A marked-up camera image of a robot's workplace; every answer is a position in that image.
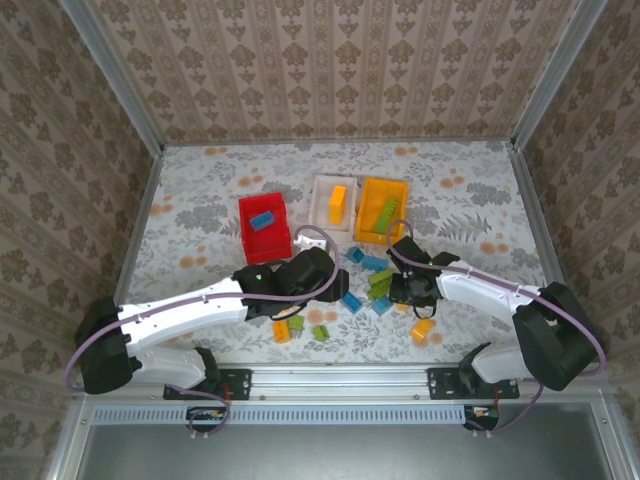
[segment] toy block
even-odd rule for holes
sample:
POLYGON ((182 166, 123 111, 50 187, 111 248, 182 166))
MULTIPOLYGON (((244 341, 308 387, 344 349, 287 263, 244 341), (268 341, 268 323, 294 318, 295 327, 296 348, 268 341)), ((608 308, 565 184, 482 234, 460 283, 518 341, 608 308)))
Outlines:
POLYGON ((389 311, 389 309, 393 306, 393 303, 389 301, 389 297, 386 295, 378 298, 375 302, 373 302, 373 311, 378 314, 379 317, 384 315, 389 311))
POLYGON ((276 219, 273 217, 271 212, 264 212, 263 214, 250 219, 249 223, 256 232, 259 232, 263 228, 267 228, 269 225, 275 223, 275 221, 276 219))
POLYGON ((436 322, 431 320, 430 318, 423 318, 420 320, 411 330, 411 336, 416 342, 421 342, 424 340, 424 337, 427 336, 427 333, 436 326, 436 322))
POLYGON ((390 278, 391 275, 393 275, 393 270, 391 270, 390 268, 387 268, 382 272, 375 273, 369 277, 369 285, 374 286, 376 283, 390 278))
POLYGON ((333 193, 329 200, 329 223, 340 225, 347 205, 347 188, 342 185, 333 187, 333 193))
POLYGON ((385 204, 378 220, 376 220, 376 224, 373 227, 373 231, 376 233, 387 233, 387 229, 389 228, 389 224, 391 223, 391 216, 393 215, 393 211, 396 209, 396 205, 398 204, 398 200, 395 198, 389 198, 387 203, 385 204))
POLYGON ((304 317, 301 315, 294 315, 289 319, 289 329, 302 330, 304 325, 304 317))
POLYGON ((351 247, 347 251, 347 258, 353 263, 360 263, 360 260, 364 258, 364 253, 358 247, 351 247))
POLYGON ((313 329, 313 336, 319 342, 324 342, 326 340, 329 340, 330 338, 329 332, 327 331, 327 327, 325 327, 324 325, 318 325, 317 327, 315 327, 313 329))
POLYGON ((362 266, 368 270, 381 272, 387 269, 389 261, 382 258, 372 257, 371 255, 365 255, 362 259, 362 266))
POLYGON ((276 343, 287 343, 291 340, 291 332, 286 320, 273 322, 273 338, 276 343))
POLYGON ((369 289, 367 292, 367 297, 371 301, 377 300, 380 297, 383 297, 389 293, 389 289, 391 288, 391 277, 382 280, 381 282, 376 283, 373 287, 369 289))
POLYGON ((347 292, 340 300, 345 307, 354 315, 362 308, 362 302, 358 300, 351 292, 347 292))

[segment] table surface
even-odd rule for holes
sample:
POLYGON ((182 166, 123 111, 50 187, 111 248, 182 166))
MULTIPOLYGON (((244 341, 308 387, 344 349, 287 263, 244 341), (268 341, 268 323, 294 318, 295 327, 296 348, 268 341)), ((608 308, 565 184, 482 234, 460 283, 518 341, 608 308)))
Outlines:
MULTIPOLYGON (((158 300, 200 288, 246 264, 238 199, 282 192, 293 232, 308 223, 314 175, 366 176, 409 183, 407 219, 429 254, 459 255, 513 282, 543 285, 508 142, 308 143, 168 147, 144 231, 128 303, 158 300)), ((413 312, 392 308, 378 317, 366 297, 371 271, 346 260, 358 245, 386 258, 386 247, 340 245, 350 288, 364 303, 352 315, 340 302, 310 302, 305 327, 286 344, 273 340, 271 321, 255 319, 185 334, 167 346, 208 347, 222 363, 455 362, 473 347, 515 335, 473 307, 441 301, 436 327, 421 343, 410 331, 413 312), (323 324, 331 338, 314 340, 323 324)))

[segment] green block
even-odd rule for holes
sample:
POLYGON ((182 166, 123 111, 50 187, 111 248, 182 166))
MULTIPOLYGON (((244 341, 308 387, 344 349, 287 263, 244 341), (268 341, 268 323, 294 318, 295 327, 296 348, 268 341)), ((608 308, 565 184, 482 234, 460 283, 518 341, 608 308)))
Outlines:
POLYGON ((327 327, 324 325, 318 325, 313 329, 313 336, 316 337, 316 340, 319 342, 324 342, 329 339, 329 332, 327 332, 327 327))
POLYGON ((387 233, 387 228, 389 228, 391 216, 393 215, 393 211, 396 209, 397 203, 398 201, 395 198, 387 200, 382 212, 380 212, 378 220, 376 220, 376 225, 373 227, 373 231, 375 233, 387 233))
POLYGON ((291 330, 302 330, 304 325, 304 317, 300 315, 294 315, 289 319, 289 328, 291 330))
POLYGON ((391 277, 391 275, 393 275, 393 270, 391 270, 390 268, 387 268, 386 270, 382 271, 382 272, 378 272, 375 275, 371 275, 369 277, 369 285, 373 286, 378 282, 381 282, 383 280, 386 280, 387 278, 391 277))
POLYGON ((371 289, 367 292, 367 297, 369 300, 375 301, 380 297, 384 297, 389 293, 389 289, 391 288, 391 277, 387 277, 381 282, 376 283, 371 289))

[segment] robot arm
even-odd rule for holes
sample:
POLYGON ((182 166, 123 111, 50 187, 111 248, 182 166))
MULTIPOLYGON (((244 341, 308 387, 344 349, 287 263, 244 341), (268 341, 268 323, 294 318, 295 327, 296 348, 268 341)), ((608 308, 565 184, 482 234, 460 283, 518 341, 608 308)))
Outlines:
MULTIPOLYGON (((565 286, 558 283, 546 288, 521 286, 514 292, 469 275, 472 268, 455 255, 440 253, 431 258, 410 237, 401 239, 394 249, 405 259, 458 267, 458 270, 414 267, 389 250, 387 253, 401 272, 392 277, 389 292, 392 302, 434 308, 438 300, 455 300, 505 322, 513 321, 517 340, 474 349, 472 368, 467 372, 469 377, 493 384, 533 376, 551 389, 562 390, 595 358, 593 346, 575 327, 519 293, 526 290, 544 297, 569 312, 597 338, 593 325, 565 286)), ((206 349, 177 352, 156 345, 205 326, 243 322, 260 316, 273 317, 292 306, 303 308, 308 299, 295 303, 281 298, 269 300, 268 297, 313 292, 329 280, 335 268, 331 257, 317 247, 302 251, 290 262, 277 263, 275 270, 268 264, 248 265, 216 284, 157 302, 124 305, 119 309, 111 298, 94 302, 76 332, 78 346, 109 324, 125 318, 138 317, 139 320, 103 335, 81 355, 79 362, 85 391, 105 393, 132 380, 175 383, 198 389, 201 382, 213 375, 210 372, 217 370, 211 352, 206 349), (216 293, 231 295, 209 300, 216 293), (243 294, 266 297, 246 299, 242 298, 243 294)), ((504 280, 498 283, 510 286, 504 280)), ((334 302, 348 290, 349 275, 339 270, 330 288, 313 300, 334 302)))
POLYGON ((443 252, 431 258, 410 237, 397 242, 394 250, 406 259, 454 267, 456 271, 414 267, 388 250, 387 254, 401 272, 392 277, 389 294, 392 302, 435 308, 440 299, 455 300, 505 323, 513 322, 517 339, 475 349, 468 376, 477 375, 489 384, 533 377, 552 390, 563 390, 596 358, 593 345, 583 333, 534 301, 531 295, 542 297, 569 313, 603 344, 574 295, 560 283, 553 282, 544 288, 523 286, 481 272, 484 279, 496 280, 496 284, 489 283, 470 275, 474 269, 455 255, 443 252))
MULTIPOLYGON (((190 388, 206 381, 207 370, 216 370, 206 349, 187 353, 155 347, 161 342, 205 326, 237 323, 260 316, 275 316, 302 302, 253 300, 243 294, 282 297, 311 293, 329 281, 335 264, 324 250, 313 247, 290 262, 247 265, 208 287, 156 302, 123 305, 113 299, 93 302, 75 334, 78 347, 103 327, 137 317, 96 340, 80 357, 84 390, 100 394, 116 390, 130 381, 175 383, 190 388), (216 293, 229 297, 209 300, 216 293)), ((312 300, 334 302, 349 290, 349 274, 339 270, 331 286, 312 300)))

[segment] orange block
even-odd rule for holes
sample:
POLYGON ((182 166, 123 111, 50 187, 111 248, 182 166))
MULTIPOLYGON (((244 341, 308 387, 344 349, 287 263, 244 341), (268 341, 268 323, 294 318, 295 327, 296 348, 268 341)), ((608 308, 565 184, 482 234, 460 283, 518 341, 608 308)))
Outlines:
POLYGON ((333 187, 329 200, 329 223, 340 225, 345 207, 347 206, 347 187, 336 185, 333 187))
POLYGON ((276 343, 287 343, 291 340, 291 332, 286 320, 273 322, 273 338, 276 343))
POLYGON ((430 318, 423 318, 416 323, 415 327, 413 327, 413 330, 411 330, 411 336, 416 342, 421 342, 424 340, 424 337, 427 336, 427 333, 429 333, 429 331, 435 326, 436 322, 430 318))

